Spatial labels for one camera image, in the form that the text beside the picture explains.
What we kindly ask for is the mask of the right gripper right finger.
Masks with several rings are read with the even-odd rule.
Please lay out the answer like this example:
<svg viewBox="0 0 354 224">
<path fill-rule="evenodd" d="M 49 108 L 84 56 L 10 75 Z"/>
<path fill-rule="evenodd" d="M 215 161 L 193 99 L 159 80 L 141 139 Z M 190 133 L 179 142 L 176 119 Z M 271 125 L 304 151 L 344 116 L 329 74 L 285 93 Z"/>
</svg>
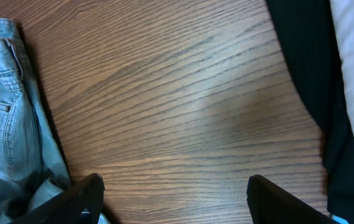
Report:
<svg viewBox="0 0 354 224">
<path fill-rule="evenodd" d="M 261 175 L 249 178 L 247 203 L 254 224 L 333 224 L 336 221 Z"/>
</svg>

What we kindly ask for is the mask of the light blue denim shorts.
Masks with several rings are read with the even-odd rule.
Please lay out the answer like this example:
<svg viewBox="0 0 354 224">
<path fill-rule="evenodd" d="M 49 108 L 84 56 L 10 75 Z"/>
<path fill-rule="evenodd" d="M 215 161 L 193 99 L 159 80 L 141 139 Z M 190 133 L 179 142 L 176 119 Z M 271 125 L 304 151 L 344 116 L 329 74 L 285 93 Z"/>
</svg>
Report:
<svg viewBox="0 0 354 224">
<path fill-rule="evenodd" d="M 15 23 L 0 19 L 0 223 L 71 186 Z"/>
</svg>

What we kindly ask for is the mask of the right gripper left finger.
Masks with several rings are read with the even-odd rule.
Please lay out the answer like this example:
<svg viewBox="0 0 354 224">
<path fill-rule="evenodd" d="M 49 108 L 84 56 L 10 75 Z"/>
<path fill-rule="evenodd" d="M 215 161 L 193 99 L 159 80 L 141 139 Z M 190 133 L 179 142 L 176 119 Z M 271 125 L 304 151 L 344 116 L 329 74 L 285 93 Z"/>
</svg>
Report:
<svg viewBox="0 0 354 224">
<path fill-rule="evenodd" d="M 102 177 L 92 173 L 12 224 L 97 224 L 104 191 Z"/>
</svg>

